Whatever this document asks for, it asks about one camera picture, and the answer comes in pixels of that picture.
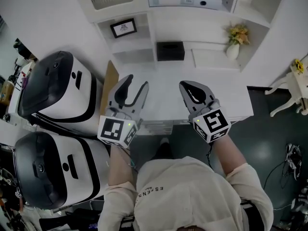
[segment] white vase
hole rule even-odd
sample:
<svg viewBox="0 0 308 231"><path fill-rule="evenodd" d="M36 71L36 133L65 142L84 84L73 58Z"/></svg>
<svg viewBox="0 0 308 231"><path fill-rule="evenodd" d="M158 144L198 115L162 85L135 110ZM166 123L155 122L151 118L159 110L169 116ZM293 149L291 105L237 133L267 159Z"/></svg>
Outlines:
<svg viewBox="0 0 308 231"><path fill-rule="evenodd" d="M231 61L234 61L238 57L239 52L240 52L240 45L232 44L228 47L226 54Z"/></svg>

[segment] dark floor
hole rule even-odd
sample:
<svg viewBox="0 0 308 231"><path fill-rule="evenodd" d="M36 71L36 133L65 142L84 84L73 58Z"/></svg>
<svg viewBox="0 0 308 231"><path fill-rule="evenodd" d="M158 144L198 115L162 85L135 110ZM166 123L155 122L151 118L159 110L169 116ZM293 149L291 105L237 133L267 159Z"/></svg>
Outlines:
<svg viewBox="0 0 308 231"><path fill-rule="evenodd" d="M285 160L287 143L300 145L304 157L301 178L307 177L308 154L305 150L308 148L308 117L296 114L295 105L279 112L275 117L269 116L270 111L289 100L290 94L284 90L278 90L269 96L265 96L262 90L250 90L249 95L255 115L234 124L229 135L248 163L256 169L261 184L264 185L270 171ZM155 154L161 138L162 136L138 136L133 140L132 157L138 166L142 166ZM206 153L209 146L190 125L174 126L169 141L176 158L188 155L207 163ZM223 174L215 153L212 153L210 158L213 169ZM292 176L282 178L282 167L283 165L273 171L265 188L274 209L290 204L301 182L301 179L295 181ZM286 207L274 211L274 224L281 218L286 218L289 210L290 207Z"/></svg>

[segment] table leg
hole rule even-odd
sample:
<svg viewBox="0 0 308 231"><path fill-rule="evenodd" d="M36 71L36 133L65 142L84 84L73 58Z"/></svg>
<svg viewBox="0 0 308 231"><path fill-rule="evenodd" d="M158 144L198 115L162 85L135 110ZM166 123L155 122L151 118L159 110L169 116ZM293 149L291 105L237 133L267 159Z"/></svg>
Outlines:
<svg viewBox="0 0 308 231"><path fill-rule="evenodd" d="M280 107L278 107L277 109L272 111L270 113L270 116L273 117L277 112L291 107L294 103L295 103L295 100L293 98L291 98L288 102L286 102L285 104L281 105Z"/></svg>
<svg viewBox="0 0 308 231"><path fill-rule="evenodd" d="M296 113L299 113L299 111L302 109L302 106L299 106L296 110Z"/></svg>
<svg viewBox="0 0 308 231"><path fill-rule="evenodd" d="M277 80L274 84L273 84L273 88L271 90L266 90L264 93L265 95L269 95L272 94L275 90L278 89L279 86L281 86L283 83L287 82L287 77L281 78L279 80Z"/></svg>

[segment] cardboard box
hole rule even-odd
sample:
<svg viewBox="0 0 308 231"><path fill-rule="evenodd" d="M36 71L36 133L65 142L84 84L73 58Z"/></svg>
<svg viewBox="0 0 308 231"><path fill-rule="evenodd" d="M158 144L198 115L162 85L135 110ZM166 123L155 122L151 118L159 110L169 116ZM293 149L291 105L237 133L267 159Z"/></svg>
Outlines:
<svg viewBox="0 0 308 231"><path fill-rule="evenodd" d="M14 84L8 80L3 83L2 90L0 92L0 103L9 106L12 93L14 90Z"/></svg>

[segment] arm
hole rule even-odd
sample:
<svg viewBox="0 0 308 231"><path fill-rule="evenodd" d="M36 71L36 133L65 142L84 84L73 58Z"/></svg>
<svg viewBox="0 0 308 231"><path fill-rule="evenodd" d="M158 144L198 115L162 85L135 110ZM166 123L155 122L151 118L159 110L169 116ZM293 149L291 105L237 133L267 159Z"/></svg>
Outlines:
<svg viewBox="0 0 308 231"><path fill-rule="evenodd" d="M242 200L249 200L256 205L265 230L270 230L274 218L273 206L262 189L257 172L246 163L243 154L228 135L216 140L214 149L227 175L226 180Z"/></svg>
<svg viewBox="0 0 308 231"><path fill-rule="evenodd" d="M134 213L137 197L133 183L130 157L121 148L111 147L108 188L104 192L103 211L98 222L99 231L118 231L124 217Z"/></svg>
<svg viewBox="0 0 308 231"><path fill-rule="evenodd" d="M233 143L229 135L214 142L214 150L221 163L223 172L228 175L237 167L246 163L246 159Z"/></svg>
<svg viewBox="0 0 308 231"><path fill-rule="evenodd" d="M108 177L109 186L116 186L125 182L133 184L133 174L131 167L128 165L129 163L130 157L123 152L121 148L111 146L110 170Z"/></svg>

